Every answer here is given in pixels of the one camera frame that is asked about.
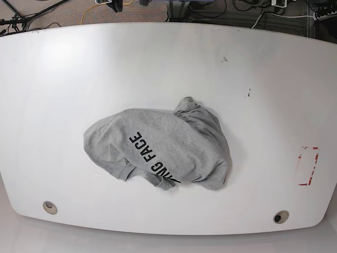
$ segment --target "gray carpet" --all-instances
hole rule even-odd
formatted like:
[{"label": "gray carpet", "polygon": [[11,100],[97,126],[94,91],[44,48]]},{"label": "gray carpet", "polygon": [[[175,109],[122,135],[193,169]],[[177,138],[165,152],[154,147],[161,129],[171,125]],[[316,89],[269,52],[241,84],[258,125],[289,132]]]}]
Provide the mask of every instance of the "gray carpet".
[{"label": "gray carpet", "polygon": [[[36,1],[36,0],[9,0],[9,2],[22,14],[36,13],[60,0]],[[80,25],[83,13],[95,5],[94,0],[70,0],[56,8],[53,12],[36,19],[29,27],[45,28],[52,22],[58,22],[61,26]],[[0,18],[11,19],[13,12],[0,2]],[[130,5],[123,6],[123,12],[114,13],[109,7],[102,5],[90,10],[83,20],[83,24],[112,23],[112,22],[163,22],[166,20],[166,6],[164,2],[151,2],[148,7],[139,5],[135,0]]]},{"label": "gray carpet", "polygon": [[[59,2],[60,0],[49,0],[49,1],[36,1],[36,0],[8,0],[22,15],[27,15],[31,13],[36,13],[54,3]],[[242,3],[238,0],[236,5],[240,9],[246,9],[247,4]],[[249,15],[252,13],[260,13],[260,8],[253,8],[248,12],[238,12],[233,8],[232,0],[226,0],[227,2],[227,15],[229,13],[240,13],[243,15]],[[298,0],[297,2],[290,1],[291,4],[285,10],[285,15],[303,15],[304,13],[304,2]],[[58,22],[61,26],[71,26],[71,25],[80,25],[81,17],[83,13],[95,5],[94,0],[70,0],[69,2],[57,7],[53,12],[46,14],[40,18],[37,18],[29,26],[29,29],[34,28],[45,28],[53,22]],[[198,8],[203,10],[211,10],[218,13],[223,12],[225,8],[224,0],[215,0],[214,3],[208,6],[199,6]],[[266,11],[272,11],[273,8],[265,9]],[[11,19],[13,13],[7,8],[7,6],[0,2],[0,18]],[[163,1],[153,0],[150,2],[149,6],[143,7],[139,5],[139,0],[135,0],[130,5],[125,5],[123,7],[122,13],[114,13],[109,7],[101,5],[90,10],[84,18],[83,24],[96,24],[96,23],[112,23],[112,22],[163,22],[166,20],[166,6]],[[7,28],[7,26],[0,27],[0,30]],[[280,30],[281,32],[289,32],[296,34],[293,31]]]}]

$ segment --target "white table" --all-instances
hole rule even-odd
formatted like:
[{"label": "white table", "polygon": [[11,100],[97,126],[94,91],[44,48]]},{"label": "white table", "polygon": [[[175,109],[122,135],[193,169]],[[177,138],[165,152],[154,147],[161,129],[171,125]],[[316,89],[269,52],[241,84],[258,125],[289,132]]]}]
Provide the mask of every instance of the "white table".
[{"label": "white table", "polygon": [[[337,182],[334,44],[216,25],[100,24],[2,37],[0,60],[0,171],[21,215],[175,235],[304,228],[324,216]],[[220,119],[233,163],[222,190],[124,182],[85,154],[83,133],[98,119],[173,110],[185,96]],[[316,152],[312,182],[300,186]],[[281,210],[289,219],[276,224]]]}]

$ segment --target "cable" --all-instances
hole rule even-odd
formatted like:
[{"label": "cable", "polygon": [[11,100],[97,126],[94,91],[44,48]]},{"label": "cable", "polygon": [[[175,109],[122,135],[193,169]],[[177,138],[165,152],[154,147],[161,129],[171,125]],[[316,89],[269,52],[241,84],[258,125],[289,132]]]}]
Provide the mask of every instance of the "cable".
[{"label": "cable", "polygon": [[37,31],[37,30],[43,30],[42,28],[32,28],[32,29],[30,29],[29,31],[27,31],[27,32],[32,32],[32,31]]},{"label": "cable", "polygon": [[5,33],[8,33],[10,26],[11,26],[11,25],[9,25],[6,29],[3,29],[3,30],[0,32],[0,36],[2,36],[2,35],[5,34]]},{"label": "cable", "polygon": [[131,2],[125,3],[123,5],[128,5],[128,4],[132,4],[132,3],[133,3],[133,0],[131,0]]},{"label": "cable", "polygon": [[251,27],[251,29],[254,29],[257,26],[257,24],[259,23],[259,21],[261,20],[262,16],[265,15],[265,14],[267,14],[267,13],[276,14],[275,12],[264,12],[264,13],[260,14],[259,17],[257,18],[255,24]]},{"label": "cable", "polygon": [[272,2],[271,1],[267,1],[267,2],[264,2],[261,4],[261,6],[257,6],[257,7],[260,7],[260,8],[268,8],[272,5]]},{"label": "cable", "polygon": [[166,13],[167,13],[167,19],[165,20],[165,22],[167,22],[169,20],[169,18],[170,18],[169,12],[166,12]]},{"label": "cable", "polygon": [[253,4],[253,2],[249,2],[248,0],[241,0],[242,2],[249,4],[251,6],[259,6],[260,4],[263,4],[262,1],[263,0],[259,0],[259,2],[257,4]]},{"label": "cable", "polygon": [[263,29],[265,29],[266,24],[267,24],[267,15],[265,15],[265,20],[264,20]]},{"label": "cable", "polygon": [[317,17],[317,12],[315,12],[314,15],[315,15],[316,20],[321,23],[321,21]]},{"label": "cable", "polygon": [[235,0],[232,0],[232,3],[233,3],[234,9],[236,9],[236,10],[239,11],[239,12],[246,12],[246,11],[249,11],[251,8],[253,8],[253,6],[249,6],[248,9],[239,9],[239,8],[236,6]]},{"label": "cable", "polygon": [[35,14],[37,14],[38,12],[36,12],[36,13],[32,13],[32,14],[28,14],[28,15],[24,15],[24,16],[21,16],[21,17],[27,17],[27,16],[32,16],[32,15],[35,15]]},{"label": "cable", "polygon": [[310,10],[312,10],[313,12],[316,12],[316,11],[314,11],[313,8],[311,8],[310,4],[309,4],[306,0],[304,0],[304,1],[305,1],[305,3],[307,4],[307,6],[310,8]]},{"label": "cable", "polygon": [[50,26],[53,25],[53,24],[56,24],[56,25],[58,25],[59,27],[62,27],[58,22],[54,22],[54,23],[50,24],[49,26],[46,26],[46,27],[43,28],[43,29],[47,29],[48,27],[50,27]]},{"label": "cable", "polygon": [[29,31],[29,27],[31,26],[31,24],[32,24],[32,22],[33,22],[34,20],[36,20],[36,19],[39,18],[39,17],[42,17],[42,16],[44,16],[44,15],[47,15],[47,14],[53,12],[53,11],[56,10],[59,6],[53,8],[50,12],[47,12],[47,13],[45,13],[45,14],[42,14],[41,16],[38,16],[38,17],[33,18],[33,19],[30,21],[30,23],[27,25],[26,31]]},{"label": "cable", "polygon": [[[130,2],[125,3],[125,4],[123,4],[123,5],[129,5],[129,4],[132,4],[133,1],[134,1],[134,0],[131,0]],[[94,6],[91,6],[89,9],[87,9],[87,10],[83,13],[82,18],[81,18],[81,25],[83,25],[83,19],[84,19],[85,14],[87,14],[87,12],[90,11],[91,9],[96,8],[96,7],[100,6],[100,5],[105,5],[105,4],[95,4]]]},{"label": "cable", "polygon": [[194,3],[196,3],[197,5],[201,5],[201,6],[206,6],[206,5],[212,4],[213,2],[206,2],[205,4],[200,4],[197,1],[195,1]]},{"label": "cable", "polygon": [[278,14],[275,14],[275,13],[272,13],[274,16],[277,16],[277,17],[285,17],[285,18],[300,18],[300,17],[311,17],[311,18],[314,18],[313,16],[309,16],[309,15],[302,15],[302,16],[281,16],[281,15],[278,15]]},{"label": "cable", "polygon": [[88,11],[90,11],[91,9],[96,8],[96,7],[99,7],[100,5],[105,5],[105,4],[95,4],[94,6],[91,6],[89,9],[87,9],[87,10],[83,13],[82,18],[81,18],[81,25],[83,25],[83,19],[84,19],[85,14],[86,14]]},{"label": "cable", "polygon": [[220,16],[222,16],[223,14],[225,14],[225,12],[227,11],[227,2],[226,2],[226,0],[224,0],[224,2],[225,2],[225,10],[224,10],[220,15],[218,15],[218,16],[211,16],[211,17],[210,17],[210,16],[205,16],[205,15],[202,15],[202,14],[199,14],[199,13],[193,11],[193,9],[191,9],[191,8],[190,8],[190,10],[191,10],[194,14],[199,15],[199,16],[201,16],[201,17],[208,17],[208,18],[220,17]]}]

